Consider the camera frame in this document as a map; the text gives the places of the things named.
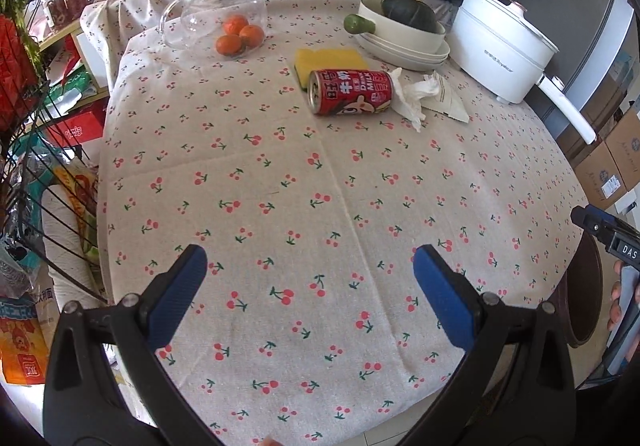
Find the person's right hand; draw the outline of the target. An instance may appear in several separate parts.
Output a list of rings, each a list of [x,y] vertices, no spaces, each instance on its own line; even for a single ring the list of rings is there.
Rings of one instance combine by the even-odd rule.
[[[617,260],[614,263],[614,272],[618,276],[617,281],[615,281],[614,286],[611,290],[611,301],[612,305],[610,307],[610,313],[608,313],[608,331],[612,331],[615,326],[623,319],[625,311],[620,307],[620,297],[622,296],[623,288],[622,282],[622,270],[625,266],[623,261]]]

